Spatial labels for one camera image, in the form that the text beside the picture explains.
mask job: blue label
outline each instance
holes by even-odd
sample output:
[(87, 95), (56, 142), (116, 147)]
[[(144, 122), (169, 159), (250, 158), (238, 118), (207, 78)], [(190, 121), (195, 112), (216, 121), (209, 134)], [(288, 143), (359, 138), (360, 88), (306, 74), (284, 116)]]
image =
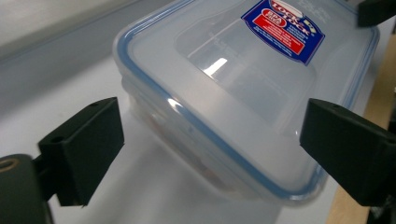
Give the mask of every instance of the blue label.
[(280, 0), (262, 0), (242, 19), (273, 49), (305, 65), (325, 37), (300, 10)]

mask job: black plastic bracket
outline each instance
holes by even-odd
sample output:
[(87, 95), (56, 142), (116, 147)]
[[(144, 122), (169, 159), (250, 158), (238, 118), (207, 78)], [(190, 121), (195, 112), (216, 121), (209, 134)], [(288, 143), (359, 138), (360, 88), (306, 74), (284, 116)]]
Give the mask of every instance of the black plastic bracket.
[(117, 98), (86, 106), (44, 137), (41, 155), (0, 159), (0, 222), (52, 223), (47, 200), (87, 205), (124, 144)]
[(361, 205), (396, 195), (396, 136), (349, 110), (310, 99), (301, 146)]
[(396, 0), (366, 0), (358, 5), (358, 26), (378, 25), (396, 14)]

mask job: plastic food container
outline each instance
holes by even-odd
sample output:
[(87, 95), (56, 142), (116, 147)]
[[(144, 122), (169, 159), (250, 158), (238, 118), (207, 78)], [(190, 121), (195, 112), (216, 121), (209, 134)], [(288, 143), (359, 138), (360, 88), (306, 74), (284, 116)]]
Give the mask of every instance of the plastic food container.
[(182, 0), (125, 28), (134, 112), (215, 187), (306, 202), (326, 173), (299, 144), (308, 98), (352, 107), (378, 31), (342, 0)]

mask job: white table surface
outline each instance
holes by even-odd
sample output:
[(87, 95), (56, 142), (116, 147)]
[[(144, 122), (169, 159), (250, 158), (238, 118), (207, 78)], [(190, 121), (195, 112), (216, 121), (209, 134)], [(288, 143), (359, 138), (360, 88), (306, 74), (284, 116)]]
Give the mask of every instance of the white table surface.
[(137, 0), (0, 0), (0, 60)]
[[(337, 187), (332, 178), (316, 200), (297, 208), (230, 200), (132, 117), (111, 56), (112, 41), (121, 28), (165, 2), (139, 1), (0, 62), (0, 157), (36, 157), (36, 143), (47, 133), (85, 105), (117, 96), (126, 144), (88, 206), (60, 207), (52, 197), (56, 223), (325, 223)], [(380, 26), (381, 41), (362, 86), (358, 113), (372, 88), (392, 23)]]

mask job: clear plastic lid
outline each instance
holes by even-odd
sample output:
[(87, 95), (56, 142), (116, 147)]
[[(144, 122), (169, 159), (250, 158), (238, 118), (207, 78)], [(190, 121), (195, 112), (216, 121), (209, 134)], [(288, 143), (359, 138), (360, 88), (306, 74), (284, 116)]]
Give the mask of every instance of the clear plastic lid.
[(378, 40), (342, 0), (184, 0), (123, 30), (116, 60), (280, 198), (323, 170), (299, 146), (308, 98), (353, 106)]

